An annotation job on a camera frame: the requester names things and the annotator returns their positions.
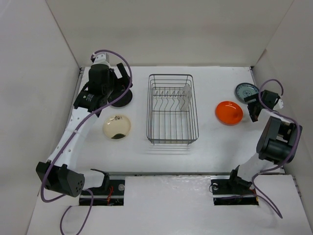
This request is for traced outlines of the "clear glass plate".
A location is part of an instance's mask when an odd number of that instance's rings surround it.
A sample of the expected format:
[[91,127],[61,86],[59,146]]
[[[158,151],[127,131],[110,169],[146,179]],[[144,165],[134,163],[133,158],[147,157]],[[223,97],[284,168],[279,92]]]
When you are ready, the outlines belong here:
[[191,102],[192,90],[189,85],[185,85],[179,95],[179,108],[181,111],[187,111]]

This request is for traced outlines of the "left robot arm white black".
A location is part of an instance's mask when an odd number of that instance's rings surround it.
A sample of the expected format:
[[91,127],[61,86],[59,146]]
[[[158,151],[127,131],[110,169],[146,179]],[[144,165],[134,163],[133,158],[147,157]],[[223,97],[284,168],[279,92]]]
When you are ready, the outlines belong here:
[[102,110],[127,98],[132,87],[132,70],[128,64],[117,64],[121,74],[118,78],[114,69],[106,62],[93,63],[88,71],[88,81],[78,93],[69,123],[46,162],[36,166],[41,186],[41,198],[44,190],[57,192],[61,197],[77,197],[83,191],[96,191],[104,194],[109,190],[109,174],[91,169],[85,173],[76,171],[77,159],[85,139]]

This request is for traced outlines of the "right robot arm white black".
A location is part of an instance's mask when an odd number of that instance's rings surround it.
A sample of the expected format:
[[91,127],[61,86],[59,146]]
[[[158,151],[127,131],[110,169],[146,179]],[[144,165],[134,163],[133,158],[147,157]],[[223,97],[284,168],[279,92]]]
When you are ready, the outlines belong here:
[[246,94],[244,101],[248,104],[249,116],[253,122],[258,121],[262,111],[269,118],[258,140],[256,153],[247,162],[233,169],[226,180],[226,187],[232,193],[250,188],[252,179],[258,174],[290,163],[302,132],[302,126],[278,113],[284,107],[279,94],[264,90],[259,94]]

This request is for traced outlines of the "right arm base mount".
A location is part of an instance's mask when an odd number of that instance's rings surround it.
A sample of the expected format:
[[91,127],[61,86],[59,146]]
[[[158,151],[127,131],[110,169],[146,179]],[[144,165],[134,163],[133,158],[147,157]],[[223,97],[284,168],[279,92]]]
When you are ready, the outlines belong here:
[[209,187],[215,206],[258,206],[256,191],[226,178],[212,178]]

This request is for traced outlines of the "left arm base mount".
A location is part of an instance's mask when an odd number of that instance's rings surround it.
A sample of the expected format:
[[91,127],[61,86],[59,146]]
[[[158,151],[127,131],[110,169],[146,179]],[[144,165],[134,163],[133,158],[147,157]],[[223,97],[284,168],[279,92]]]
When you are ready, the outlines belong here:
[[106,191],[98,188],[90,189],[94,195],[93,206],[123,206],[125,177],[112,176]]

